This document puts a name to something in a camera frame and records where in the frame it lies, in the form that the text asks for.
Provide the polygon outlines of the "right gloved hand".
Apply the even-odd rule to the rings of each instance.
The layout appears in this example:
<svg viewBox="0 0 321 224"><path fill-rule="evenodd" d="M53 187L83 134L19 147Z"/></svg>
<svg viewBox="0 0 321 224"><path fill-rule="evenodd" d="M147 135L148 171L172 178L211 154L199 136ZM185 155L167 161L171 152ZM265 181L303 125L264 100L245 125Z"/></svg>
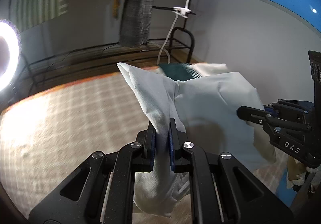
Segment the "right gloved hand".
<svg viewBox="0 0 321 224"><path fill-rule="evenodd" d="M292 157L288 157L286 171L287 189L293 189L295 187L300 189L311 174L314 174L314 176L310 181L308 194L314 194L320 186L320 166L313 169Z"/></svg>

